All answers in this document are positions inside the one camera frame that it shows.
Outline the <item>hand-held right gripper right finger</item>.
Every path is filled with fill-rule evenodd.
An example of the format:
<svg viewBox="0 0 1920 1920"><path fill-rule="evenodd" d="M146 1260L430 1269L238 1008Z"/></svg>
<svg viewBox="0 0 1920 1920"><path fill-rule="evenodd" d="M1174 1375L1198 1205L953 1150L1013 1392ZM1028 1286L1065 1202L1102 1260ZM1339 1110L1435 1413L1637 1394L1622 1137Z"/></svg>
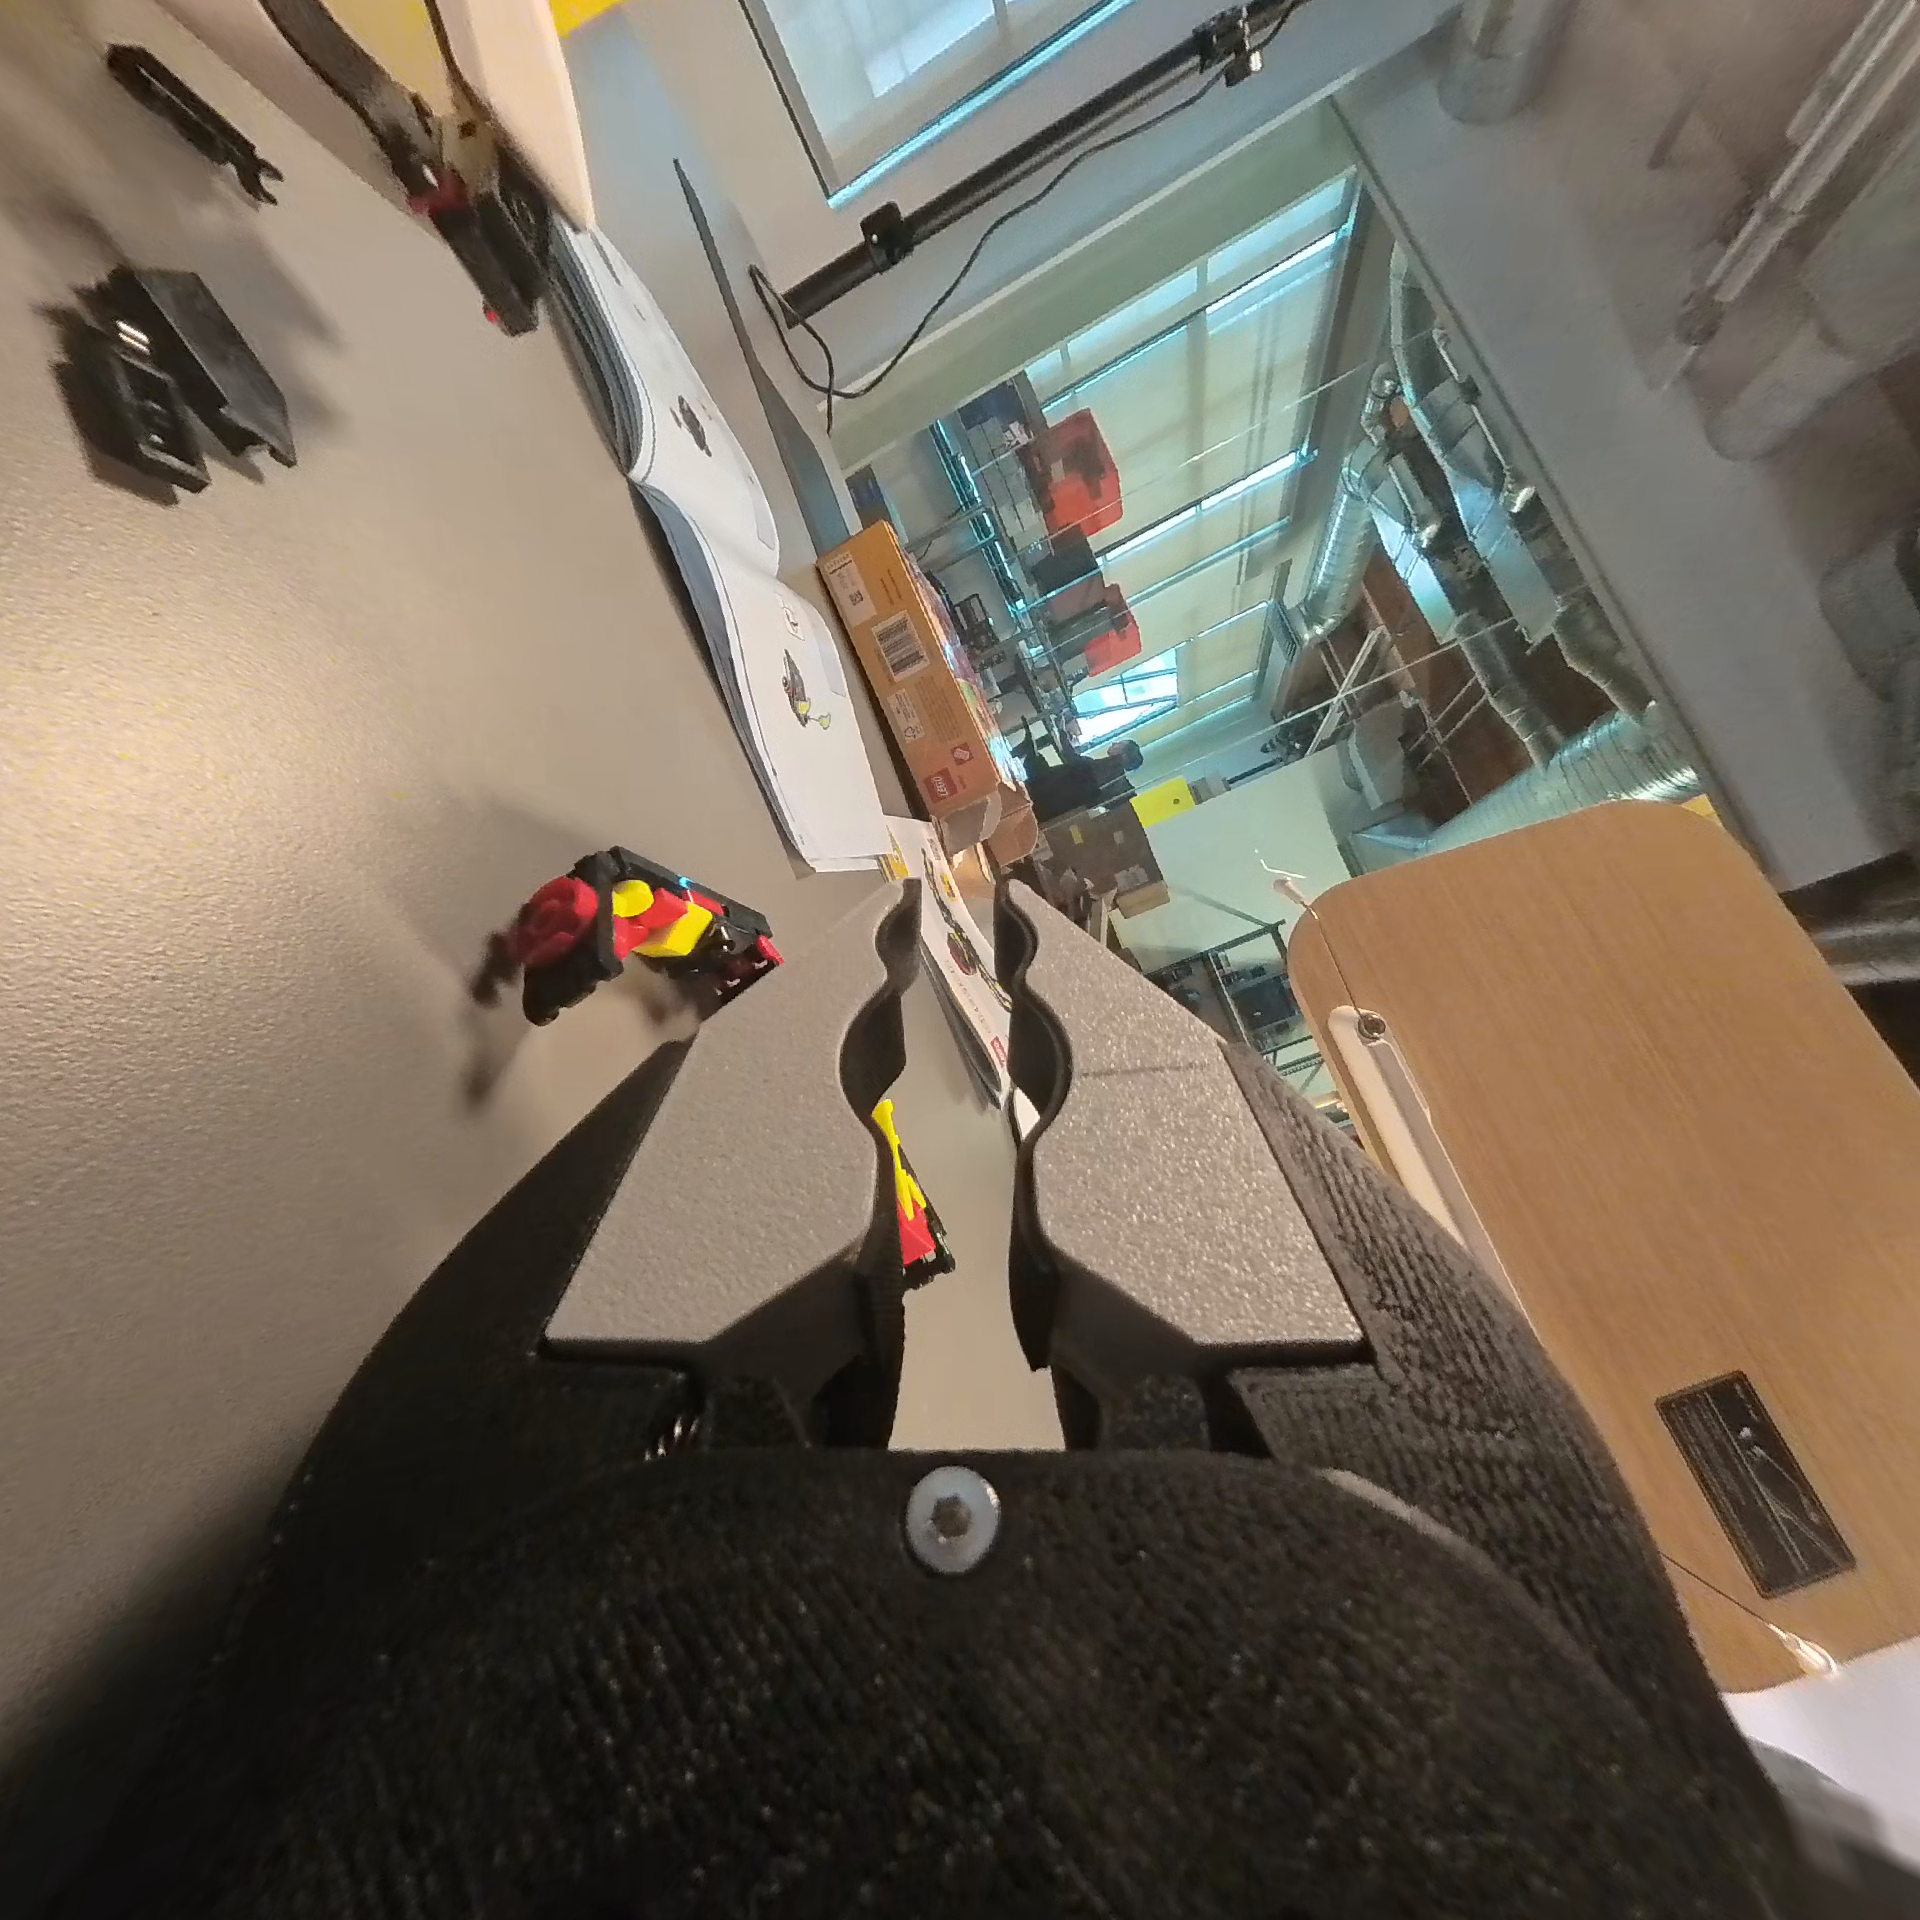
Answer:
<svg viewBox="0 0 1920 1920"><path fill-rule="evenodd" d="M1021 880L999 885L1015 1161L1011 1306L1069 1449L1167 1394L1204 1445L1249 1431L1237 1375L1365 1359L1323 1208L1260 1088L1274 1076Z"/></svg>

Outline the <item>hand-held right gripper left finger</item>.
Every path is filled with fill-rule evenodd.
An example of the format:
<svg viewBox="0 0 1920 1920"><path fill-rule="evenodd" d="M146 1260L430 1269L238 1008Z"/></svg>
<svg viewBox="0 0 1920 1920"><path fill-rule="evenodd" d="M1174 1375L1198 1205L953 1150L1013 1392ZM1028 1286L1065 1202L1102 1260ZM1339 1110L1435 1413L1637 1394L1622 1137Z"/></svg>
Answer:
<svg viewBox="0 0 1920 1920"><path fill-rule="evenodd" d="M827 1445L891 1438L905 1356L897 1161L921 885L886 880L711 1017L545 1327L573 1359L765 1381Z"/></svg>

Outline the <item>small black lego assembly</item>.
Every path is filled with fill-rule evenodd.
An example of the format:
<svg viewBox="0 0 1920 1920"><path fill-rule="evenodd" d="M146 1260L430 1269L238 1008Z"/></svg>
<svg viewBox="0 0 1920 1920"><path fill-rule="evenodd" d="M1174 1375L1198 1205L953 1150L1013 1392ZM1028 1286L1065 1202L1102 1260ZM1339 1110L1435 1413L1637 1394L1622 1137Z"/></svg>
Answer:
<svg viewBox="0 0 1920 1920"><path fill-rule="evenodd" d="M281 384L199 271L119 262L41 309L54 381L97 473L162 503L226 464L300 464Z"/></svg>

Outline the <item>yellow red lego piece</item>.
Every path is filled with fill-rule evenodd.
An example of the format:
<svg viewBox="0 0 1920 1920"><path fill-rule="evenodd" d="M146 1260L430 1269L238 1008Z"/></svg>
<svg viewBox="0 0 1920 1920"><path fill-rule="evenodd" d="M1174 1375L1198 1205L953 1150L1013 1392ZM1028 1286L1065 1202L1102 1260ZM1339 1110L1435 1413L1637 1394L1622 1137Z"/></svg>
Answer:
<svg viewBox="0 0 1920 1920"><path fill-rule="evenodd" d="M953 1248L938 1207L933 1207L910 1157L905 1153L894 1100L883 1096L876 1102L870 1118L879 1128L894 1162L903 1286L919 1289L953 1272Z"/></svg>

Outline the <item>long black lego chassis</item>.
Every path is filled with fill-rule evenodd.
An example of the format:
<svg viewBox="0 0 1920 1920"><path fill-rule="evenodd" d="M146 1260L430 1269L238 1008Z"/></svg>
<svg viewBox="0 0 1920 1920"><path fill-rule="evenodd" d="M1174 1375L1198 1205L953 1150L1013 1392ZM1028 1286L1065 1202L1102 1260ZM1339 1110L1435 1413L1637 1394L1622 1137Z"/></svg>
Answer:
<svg viewBox="0 0 1920 1920"><path fill-rule="evenodd" d="M513 337L534 332L555 216L593 216L579 110L547 7L265 2L261 10L369 134L486 320Z"/></svg>

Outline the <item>thin black lego piece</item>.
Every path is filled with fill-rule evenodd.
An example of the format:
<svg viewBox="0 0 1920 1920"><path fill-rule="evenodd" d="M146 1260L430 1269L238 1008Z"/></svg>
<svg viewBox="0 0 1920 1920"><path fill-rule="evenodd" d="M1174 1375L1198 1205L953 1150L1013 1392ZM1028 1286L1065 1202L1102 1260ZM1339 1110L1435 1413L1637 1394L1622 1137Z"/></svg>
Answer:
<svg viewBox="0 0 1920 1920"><path fill-rule="evenodd" d="M283 180L281 168L258 151L244 129L196 93L149 47L123 41L111 44L106 49L102 65L114 84L143 111L151 111L170 129L178 132L212 167L231 172L254 204L279 204L271 189Z"/></svg>

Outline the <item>colourful cover booklet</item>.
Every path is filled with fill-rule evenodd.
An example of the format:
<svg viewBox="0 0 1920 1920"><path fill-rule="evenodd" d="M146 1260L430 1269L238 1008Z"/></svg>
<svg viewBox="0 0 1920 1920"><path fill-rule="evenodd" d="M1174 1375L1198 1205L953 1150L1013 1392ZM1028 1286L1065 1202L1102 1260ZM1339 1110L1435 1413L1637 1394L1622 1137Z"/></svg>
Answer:
<svg viewBox="0 0 1920 1920"><path fill-rule="evenodd" d="M1003 1112L1017 1092L1011 1071L1013 1005L994 970L993 935L977 917L938 829L899 815L884 815L883 824L889 836L884 871L921 886L919 945L950 1034L981 1100Z"/></svg>

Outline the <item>brown cardboard box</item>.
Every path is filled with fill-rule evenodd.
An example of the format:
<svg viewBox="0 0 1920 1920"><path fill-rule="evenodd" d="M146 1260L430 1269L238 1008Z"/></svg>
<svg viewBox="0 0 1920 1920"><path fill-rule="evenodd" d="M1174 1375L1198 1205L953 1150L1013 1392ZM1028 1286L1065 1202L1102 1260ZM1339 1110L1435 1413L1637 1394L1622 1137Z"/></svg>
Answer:
<svg viewBox="0 0 1920 1920"><path fill-rule="evenodd" d="M1043 893L1071 913L1100 897L1123 917L1141 917L1170 901L1161 862L1132 800L1082 807L1047 820L1036 862L1044 874Z"/></svg>

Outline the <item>wooden head desk lamp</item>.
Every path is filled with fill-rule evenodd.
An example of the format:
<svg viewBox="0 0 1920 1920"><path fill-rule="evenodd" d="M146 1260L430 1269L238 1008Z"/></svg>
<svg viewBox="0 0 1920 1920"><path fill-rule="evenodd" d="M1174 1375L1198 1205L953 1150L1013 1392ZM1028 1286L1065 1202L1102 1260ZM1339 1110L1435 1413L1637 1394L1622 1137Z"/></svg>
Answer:
<svg viewBox="0 0 1920 1920"><path fill-rule="evenodd" d="M1359 1141L1519 1306L1724 1688L1916 1640L1917 1092L1762 869L1612 801L1323 890Z"/></svg>

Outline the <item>orange cardboard box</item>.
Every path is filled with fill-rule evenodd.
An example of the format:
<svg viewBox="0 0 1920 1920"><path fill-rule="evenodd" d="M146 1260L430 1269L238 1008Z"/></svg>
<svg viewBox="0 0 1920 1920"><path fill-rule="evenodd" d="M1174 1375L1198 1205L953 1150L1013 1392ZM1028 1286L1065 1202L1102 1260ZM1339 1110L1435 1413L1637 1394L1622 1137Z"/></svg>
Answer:
<svg viewBox="0 0 1920 1920"><path fill-rule="evenodd" d="M993 697L897 527L865 525L821 554L819 572L927 814L988 800L1026 808Z"/></svg>

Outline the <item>red storage crate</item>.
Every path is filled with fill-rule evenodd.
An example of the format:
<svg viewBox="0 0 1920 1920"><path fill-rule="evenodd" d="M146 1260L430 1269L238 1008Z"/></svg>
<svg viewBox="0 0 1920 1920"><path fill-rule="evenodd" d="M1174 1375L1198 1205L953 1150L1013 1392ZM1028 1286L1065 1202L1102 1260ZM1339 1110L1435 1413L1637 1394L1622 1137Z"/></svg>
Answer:
<svg viewBox="0 0 1920 1920"><path fill-rule="evenodd" d="M1047 422L1017 458L1051 536L1097 536L1123 518L1121 471L1089 406Z"/></svg>
<svg viewBox="0 0 1920 1920"><path fill-rule="evenodd" d="M1041 624L1054 662L1067 676L1095 679L1141 653L1139 624L1123 590L1095 573L1043 598Z"/></svg>

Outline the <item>open instruction booklet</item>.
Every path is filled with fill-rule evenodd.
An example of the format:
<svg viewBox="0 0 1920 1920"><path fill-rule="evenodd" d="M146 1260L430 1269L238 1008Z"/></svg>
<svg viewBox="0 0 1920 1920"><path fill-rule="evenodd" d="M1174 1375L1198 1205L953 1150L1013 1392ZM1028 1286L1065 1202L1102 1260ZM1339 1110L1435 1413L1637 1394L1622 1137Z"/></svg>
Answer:
<svg viewBox="0 0 1920 1920"><path fill-rule="evenodd" d="M815 872L884 864L897 846L844 657L781 577L777 518L729 420L602 230L555 223L549 295L785 841Z"/></svg>

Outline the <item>silver spiral ventilation duct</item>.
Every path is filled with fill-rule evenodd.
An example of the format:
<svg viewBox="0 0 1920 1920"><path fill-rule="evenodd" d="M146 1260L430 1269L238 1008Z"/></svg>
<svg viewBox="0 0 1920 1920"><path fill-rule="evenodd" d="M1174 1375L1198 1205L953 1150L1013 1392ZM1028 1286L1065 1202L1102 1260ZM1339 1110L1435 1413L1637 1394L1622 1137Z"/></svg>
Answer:
<svg viewBox="0 0 1920 1920"><path fill-rule="evenodd" d="M1412 255L1395 244L1383 349L1337 469L1293 657L1327 692L1274 740L1334 746L1366 793L1362 871L1606 801L1705 798L1578 542Z"/></svg>

